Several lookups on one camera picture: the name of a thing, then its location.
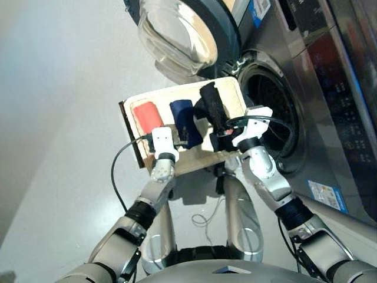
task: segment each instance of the black joint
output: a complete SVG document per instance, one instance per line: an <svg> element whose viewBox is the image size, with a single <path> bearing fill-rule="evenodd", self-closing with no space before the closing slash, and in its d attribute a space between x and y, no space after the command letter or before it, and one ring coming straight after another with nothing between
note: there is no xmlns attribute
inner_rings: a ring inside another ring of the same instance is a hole
<svg viewBox="0 0 377 283"><path fill-rule="evenodd" d="M143 235L143 236L140 236L139 238L137 238L134 235L132 235L131 233L129 233L128 231L121 229L121 228L117 229L115 231L115 234L120 235L122 238L130 241L131 243L133 243L134 245L137 245L137 246L141 245L141 243L143 242L144 237L145 237L145 235Z"/></svg>
<svg viewBox="0 0 377 283"><path fill-rule="evenodd" d="M328 269L326 272L326 277L330 280L330 282L334 281L334 276L336 271L341 267L343 264L349 262L349 260L345 259L344 261L339 261L337 264L334 264L332 267Z"/></svg>
<svg viewBox="0 0 377 283"><path fill-rule="evenodd" d="M244 153L253 147L260 146L260 140L257 137L252 137L250 139L242 140L238 144L239 150Z"/></svg>
<svg viewBox="0 0 377 283"><path fill-rule="evenodd" d="M110 276L111 276L111 279L113 280L113 282L117 282L117 275L115 274L115 272L108 266L100 263L100 262L94 262L94 264L96 265L99 265L100 267L102 267L104 270L106 270Z"/></svg>
<svg viewBox="0 0 377 283"><path fill-rule="evenodd" d="M141 252L137 251L136 253L134 253L130 262L127 264L127 267L125 268L125 270L123 270L123 274L121 275L121 277L124 278L126 281L129 281L131 279L131 276L135 272L135 268L140 257Z"/></svg>
<svg viewBox="0 0 377 283"><path fill-rule="evenodd" d="M148 203L135 202L125 215L148 230L156 216L156 211Z"/></svg>
<svg viewBox="0 0 377 283"><path fill-rule="evenodd" d="M313 217L313 213L299 199L293 199L275 211L287 230L292 230Z"/></svg>
<svg viewBox="0 0 377 283"><path fill-rule="evenodd" d="M171 154L171 153L167 153L167 152L164 152L162 154L160 154L158 156L158 159L170 159L171 161L173 161L173 163L176 162L176 157L174 154Z"/></svg>
<svg viewBox="0 0 377 283"><path fill-rule="evenodd" d="M314 262L310 259L310 257L306 254L306 252L303 249L299 248L297 250L297 256L299 257L299 259L301 259L303 266L305 267L305 269L311 277L321 278L326 282L326 278L319 271L318 267L314 264Z"/></svg>

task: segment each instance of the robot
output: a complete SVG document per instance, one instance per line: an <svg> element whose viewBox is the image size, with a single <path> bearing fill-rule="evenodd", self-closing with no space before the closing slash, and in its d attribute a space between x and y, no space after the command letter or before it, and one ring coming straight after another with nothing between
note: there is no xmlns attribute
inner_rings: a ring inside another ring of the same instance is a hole
<svg viewBox="0 0 377 283"><path fill-rule="evenodd" d="M352 256L320 217L313 214L295 195L288 181L278 171L276 161L261 145L260 138L267 131L271 116L271 109L260 106L247 109L244 117L229 120L229 126L244 127L232 143L242 153L242 171L246 180L282 221L291 240L299 246L296 259L311 277L256 262L258 260L255 258L251 261L252 256L260 255L245 251L234 236L241 226L248 223L239 221L242 215L237 209L230 209L227 210L231 214L227 215L228 223L234 224L228 225L231 259L170 264L171 267L141 282L377 282L377 268ZM111 283L118 282L120 278L129 281L132 277L143 252L140 246L146 241L147 231L154 219L170 215L167 201L176 182L174 165L179 160L179 153L174 148L171 129L156 128L152 137L156 164L141 195L94 248L88 263L63 276L59 283ZM233 171L234 166L228 162L221 173L227 200L234 194L242 195L244 192L243 185Z"/></svg>

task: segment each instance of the metal joint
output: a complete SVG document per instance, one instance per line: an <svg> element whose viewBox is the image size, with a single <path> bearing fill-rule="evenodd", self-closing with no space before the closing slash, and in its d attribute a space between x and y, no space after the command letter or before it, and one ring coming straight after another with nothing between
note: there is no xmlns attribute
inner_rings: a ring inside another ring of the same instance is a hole
<svg viewBox="0 0 377 283"><path fill-rule="evenodd" d="M304 224L288 231L288 235L295 242L303 242L304 240L309 239L318 232L324 232L330 236L340 247L340 249L349 257L350 260L353 260L353 256L348 248L340 241L340 239L334 235L334 233L327 227L325 223L321 220L318 215L313 215L308 221Z"/></svg>

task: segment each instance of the sticker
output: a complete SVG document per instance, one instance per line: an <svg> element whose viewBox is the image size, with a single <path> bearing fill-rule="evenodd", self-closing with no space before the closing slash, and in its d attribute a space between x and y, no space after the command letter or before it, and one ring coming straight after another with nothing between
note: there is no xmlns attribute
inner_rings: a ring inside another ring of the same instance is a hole
<svg viewBox="0 0 377 283"><path fill-rule="evenodd" d="M341 212L348 213L346 204L338 188L325 186L309 180L307 183L312 190L313 198L316 201L322 202Z"/></svg>
<svg viewBox="0 0 377 283"><path fill-rule="evenodd" d="M270 0L251 0L249 9L253 15L253 21L256 28L260 26L262 19L271 8Z"/></svg>

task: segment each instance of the white floor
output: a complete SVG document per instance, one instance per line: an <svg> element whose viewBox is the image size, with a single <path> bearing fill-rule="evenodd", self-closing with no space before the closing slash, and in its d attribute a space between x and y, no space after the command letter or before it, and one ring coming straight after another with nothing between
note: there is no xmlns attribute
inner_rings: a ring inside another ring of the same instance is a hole
<svg viewBox="0 0 377 283"><path fill-rule="evenodd" d="M0 29L1 223L16 214L0 247L0 274L52 282L85 262L122 215L110 182L112 158L128 141L118 102L170 83L143 50L122 0L13 2L0 4L11 8ZM130 149L115 174L129 206L147 172ZM249 190L264 261L294 269L275 216ZM216 201L171 202L179 248L209 244L190 219L210 215ZM209 229L214 244L226 240L223 207Z"/></svg>

